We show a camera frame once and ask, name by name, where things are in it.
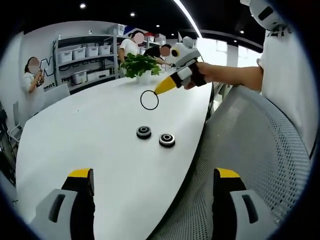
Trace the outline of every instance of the black shirt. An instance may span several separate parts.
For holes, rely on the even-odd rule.
[[[160,56],[161,56],[160,47],[159,46],[150,47],[149,49],[147,49],[145,51],[145,53],[143,55],[144,56],[149,55],[150,57],[160,58]]]

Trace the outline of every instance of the potted plant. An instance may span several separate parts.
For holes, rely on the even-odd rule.
[[[121,64],[125,69],[125,76],[128,78],[136,77],[139,83],[148,83],[153,75],[159,75],[161,71],[156,60],[151,56],[133,55],[129,53],[127,59]]]

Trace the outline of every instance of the white table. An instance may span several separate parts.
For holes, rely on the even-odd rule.
[[[96,240],[145,240],[175,198],[203,130],[211,84],[159,95],[159,106],[140,105],[144,90],[130,78],[106,82],[46,108],[24,126],[16,161],[18,209],[27,223],[36,206],[60,189],[75,169],[94,172]],[[145,95],[149,107],[155,96]],[[149,126],[152,136],[138,139]],[[165,149],[159,135],[173,134]]]

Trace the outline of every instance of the white chair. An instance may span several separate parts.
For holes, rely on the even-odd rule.
[[[49,91],[46,91],[44,93],[44,96],[45,96],[44,108],[47,108],[55,104],[56,102],[70,96],[68,85],[66,83],[59,85]]]
[[[19,121],[19,102],[18,101],[13,104],[13,120],[14,120],[14,128],[12,130],[8,130],[7,133],[9,135],[9,141],[11,142],[11,140],[14,140],[18,144],[20,141],[21,132],[23,130]]]

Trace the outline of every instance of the green plant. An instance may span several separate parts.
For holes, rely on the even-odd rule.
[[[160,67],[153,57],[140,54],[129,53],[120,67],[126,69],[125,76],[132,79],[136,76],[142,76],[146,71],[151,71],[151,75],[159,75],[160,72]]]

